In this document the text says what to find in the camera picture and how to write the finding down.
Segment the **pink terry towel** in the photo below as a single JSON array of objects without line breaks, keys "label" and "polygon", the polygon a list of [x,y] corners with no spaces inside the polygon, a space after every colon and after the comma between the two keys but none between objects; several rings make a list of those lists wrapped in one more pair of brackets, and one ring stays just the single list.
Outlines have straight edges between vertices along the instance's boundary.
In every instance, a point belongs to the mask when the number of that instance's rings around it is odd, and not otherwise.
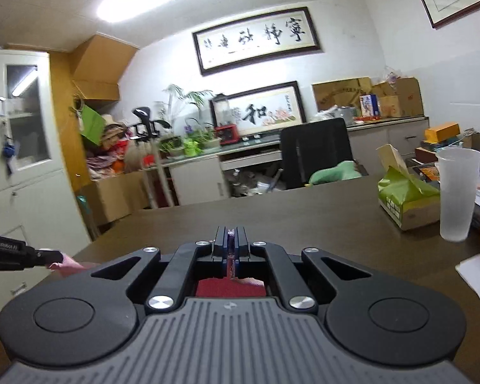
[{"label": "pink terry towel", "polygon": [[[244,228],[237,227],[227,230],[227,239],[223,240],[222,256],[227,257],[226,274],[222,278],[210,277],[197,283],[196,296],[198,297],[264,297],[266,296],[265,285],[262,280],[253,277],[239,278],[236,269],[241,250],[248,250],[249,243]],[[52,272],[58,272],[62,277],[67,277],[98,266],[95,263],[80,263],[73,258],[62,254],[61,263],[49,264],[46,268]]]}]

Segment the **white tall cupboard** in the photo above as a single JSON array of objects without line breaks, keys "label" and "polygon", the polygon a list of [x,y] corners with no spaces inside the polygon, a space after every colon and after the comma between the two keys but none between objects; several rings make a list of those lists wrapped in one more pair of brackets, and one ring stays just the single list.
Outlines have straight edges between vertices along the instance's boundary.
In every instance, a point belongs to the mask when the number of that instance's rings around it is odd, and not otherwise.
[{"label": "white tall cupboard", "polygon": [[0,236],[70,256],[90,242],[62,157],[43,52],[0,50]]}]

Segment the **cardboard box on floor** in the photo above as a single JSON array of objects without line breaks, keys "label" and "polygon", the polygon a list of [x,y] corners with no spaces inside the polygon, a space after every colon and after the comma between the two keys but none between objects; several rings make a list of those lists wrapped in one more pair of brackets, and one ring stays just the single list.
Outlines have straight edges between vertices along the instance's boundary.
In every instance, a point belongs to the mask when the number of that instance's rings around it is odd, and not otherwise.
[{"label": "cardboard box on floor", "polygon": [[142,172],[104,178],[82,189],[96,225],[122,219],[149,206]]}]

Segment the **green cushion on chair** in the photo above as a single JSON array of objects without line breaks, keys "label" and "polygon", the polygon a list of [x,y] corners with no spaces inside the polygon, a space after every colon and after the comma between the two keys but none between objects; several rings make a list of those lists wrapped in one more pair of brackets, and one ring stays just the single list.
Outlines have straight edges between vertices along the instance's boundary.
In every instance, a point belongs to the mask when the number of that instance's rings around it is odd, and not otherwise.
[{"label": "green cushion on chair", "polygon": [[362,177],[357,164],[353,160],[344,160],[340,164],[314,172],[308,183],[317,186],[337,181],[355,180]]}]

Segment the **white low cabinet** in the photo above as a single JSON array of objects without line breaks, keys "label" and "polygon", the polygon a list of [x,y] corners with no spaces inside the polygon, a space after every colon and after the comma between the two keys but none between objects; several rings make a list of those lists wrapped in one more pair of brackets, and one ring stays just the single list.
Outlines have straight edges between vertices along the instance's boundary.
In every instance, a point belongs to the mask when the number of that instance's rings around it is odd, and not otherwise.
[{"label": "white low cabinet", "polygon": [[286,127],[280,133],[208,150],[195,157],[158,160],[149,166],[161,177],[164,195],[177,204],[199,204],[233,196],[234,170],[276,165],[270,183],[286,190],[308,184],[318,171],[353,161],[363,175],[381,175],[377,149],[391,144],[403,158],[413,154],[429,127],[428,118],[388,119],[348,127],[342,118]]}]

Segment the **green tissue box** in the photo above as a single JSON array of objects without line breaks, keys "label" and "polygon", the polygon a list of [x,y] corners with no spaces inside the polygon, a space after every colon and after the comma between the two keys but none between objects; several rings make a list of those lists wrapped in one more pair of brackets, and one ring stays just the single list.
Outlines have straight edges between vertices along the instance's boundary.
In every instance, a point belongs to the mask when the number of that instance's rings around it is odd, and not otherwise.
[{"label": "green tissue box", "polygon": [[440,191],[436,187],[392,166],[377,186],[379,205],[401,231],[440,220]]}]

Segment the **black office chair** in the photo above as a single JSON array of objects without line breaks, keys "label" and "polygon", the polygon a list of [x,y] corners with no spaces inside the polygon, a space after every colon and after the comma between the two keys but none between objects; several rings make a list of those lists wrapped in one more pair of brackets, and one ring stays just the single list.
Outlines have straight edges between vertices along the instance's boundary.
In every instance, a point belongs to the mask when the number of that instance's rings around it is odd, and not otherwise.
[{"label": "black office chair", "polygon": [[304,187],[314,172],[354,159],[343,118],[284,128],[280,149],[288,190]]}]

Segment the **green paper bag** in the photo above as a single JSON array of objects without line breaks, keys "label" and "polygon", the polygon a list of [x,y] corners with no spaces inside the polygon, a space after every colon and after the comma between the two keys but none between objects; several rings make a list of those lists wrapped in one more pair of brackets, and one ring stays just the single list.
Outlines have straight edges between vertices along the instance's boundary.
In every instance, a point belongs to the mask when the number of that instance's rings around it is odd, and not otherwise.
[{"label": "green paper bag", "polygon": [[105,130],[105,119],[92,108],[84,105],[80,111],[80,134],[90,143],[98,146]]}]

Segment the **potted green plant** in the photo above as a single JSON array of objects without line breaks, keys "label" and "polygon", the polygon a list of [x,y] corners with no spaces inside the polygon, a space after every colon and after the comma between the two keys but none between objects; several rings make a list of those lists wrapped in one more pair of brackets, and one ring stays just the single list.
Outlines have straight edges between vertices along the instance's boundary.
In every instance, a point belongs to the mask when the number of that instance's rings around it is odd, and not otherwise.
[{"label": "potted green plant", "polygon": [[214,140],[210,112],[213,91],[209,89],[186,91],[170,84],[164,93],[168,100],[159,110],[160,118],[170,124],[166,135],[157,143],[158,150],[167,158],[191,158],[201,155],[204,144]]}]

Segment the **white garment steamer stand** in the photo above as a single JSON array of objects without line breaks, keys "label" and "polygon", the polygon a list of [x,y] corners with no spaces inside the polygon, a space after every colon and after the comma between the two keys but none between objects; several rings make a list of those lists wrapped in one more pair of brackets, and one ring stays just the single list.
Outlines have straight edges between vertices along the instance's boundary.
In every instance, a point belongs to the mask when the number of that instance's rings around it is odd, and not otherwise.
[{"label": "white garment steamer stand", "polygon": [[145,149],[145,153],[141,154],[140,169],[143,172],[143,181],[148,194],[150,207],[152,209],[158,208],[155,189],[151,180],[152,171],[157,173],[157,179],[161,185],[166,204],[169,207],[173,207],[172,191],[170,190],[168,179],[165,175],[160,150],[158,148],[160,132],[157,130],[157,126],[163,129],[171,129],[172,125],[165,120],[152,119],[151,109],[149,107],[137,107],[133,109],[132,113],[140,121],[139,124],[133,125],[135,133],[133,140],[138,148]]}]

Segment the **red blender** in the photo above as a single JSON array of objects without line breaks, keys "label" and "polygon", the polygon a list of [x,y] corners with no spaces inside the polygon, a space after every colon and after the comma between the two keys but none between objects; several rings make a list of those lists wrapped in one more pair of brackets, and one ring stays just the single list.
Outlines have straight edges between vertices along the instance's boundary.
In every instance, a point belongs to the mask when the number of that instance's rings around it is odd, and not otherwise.
[{"label": "red blender", "polygon": [[222,146],[236,144],[240,141],[235,118],[226,95],[218,94],[212,98],[215,133]]}]

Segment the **framed lotus calligraphy picture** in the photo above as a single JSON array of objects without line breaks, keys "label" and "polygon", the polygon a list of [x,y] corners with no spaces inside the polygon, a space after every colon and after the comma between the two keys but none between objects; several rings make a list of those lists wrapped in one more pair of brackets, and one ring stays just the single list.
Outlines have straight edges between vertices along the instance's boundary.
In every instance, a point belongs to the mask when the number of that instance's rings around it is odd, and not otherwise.
[{"label": "framed lotus calligraphy picture", "polygon": [[[297,82],[227,95],[240,137],[278,132],[307,122]],[[210,108],[213,120],[212,100]]]}]

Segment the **translucent plastic cup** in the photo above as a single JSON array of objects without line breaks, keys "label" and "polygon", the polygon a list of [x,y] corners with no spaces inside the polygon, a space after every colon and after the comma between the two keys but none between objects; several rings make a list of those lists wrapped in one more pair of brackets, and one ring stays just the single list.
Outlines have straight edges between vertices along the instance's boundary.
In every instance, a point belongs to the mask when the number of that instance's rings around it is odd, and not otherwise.
[{"label": "translucent plastic cup", "polygon": [[468,237],[480,179],[480,152],[444,148],[436,154],[440,175],[440,236],[459,243]]}]

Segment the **flat leaning cardboard sheet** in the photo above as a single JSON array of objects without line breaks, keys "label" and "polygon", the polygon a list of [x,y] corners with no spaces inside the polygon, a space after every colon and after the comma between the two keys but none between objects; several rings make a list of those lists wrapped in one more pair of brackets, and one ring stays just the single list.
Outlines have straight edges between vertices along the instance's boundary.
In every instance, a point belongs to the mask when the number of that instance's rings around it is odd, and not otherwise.
[{"label": "flat leaning cardboard sheet", "polygon": [[369,77],[359,77],[331,82],[316,83],[311,86],[319,111],[334,106],[354,107],[361,115],[360,97],[370,94],[372,82]]}]

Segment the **orange flat box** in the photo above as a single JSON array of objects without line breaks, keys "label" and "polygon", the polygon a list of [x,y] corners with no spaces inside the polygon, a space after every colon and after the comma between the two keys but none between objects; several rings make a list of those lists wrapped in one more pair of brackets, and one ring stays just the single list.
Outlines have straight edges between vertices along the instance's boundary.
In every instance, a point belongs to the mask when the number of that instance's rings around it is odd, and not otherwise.
[{"label": "orange flat box", "polygon": [[424,132],[425,141],[436,144],[456,137],[460,134],[460,126],[456,122],[449,122],[435,127],[429,127]]}]

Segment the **large cardboard box right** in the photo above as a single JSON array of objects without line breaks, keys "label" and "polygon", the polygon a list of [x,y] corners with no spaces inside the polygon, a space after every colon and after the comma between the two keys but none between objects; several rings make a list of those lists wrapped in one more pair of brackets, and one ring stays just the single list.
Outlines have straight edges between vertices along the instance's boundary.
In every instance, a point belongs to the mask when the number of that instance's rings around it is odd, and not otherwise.
[{"label": "large cardboard box right", "polygon": [[419,82],[414,77],[398,78],[394,84],[375,84],[371,92],[377,97],[382,118],[424,115]]}]

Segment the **long framed calligraphy scroll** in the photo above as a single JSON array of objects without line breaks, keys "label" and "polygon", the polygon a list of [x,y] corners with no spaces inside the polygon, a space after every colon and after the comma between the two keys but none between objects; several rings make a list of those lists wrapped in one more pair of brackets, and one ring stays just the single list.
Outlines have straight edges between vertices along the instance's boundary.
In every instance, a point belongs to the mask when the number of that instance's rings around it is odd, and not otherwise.
[{"label": "long framed calligraphy scroll", "polygon": [[194,32],[192,39],[202,76],[322,49],[307,7],[218,24]]}]

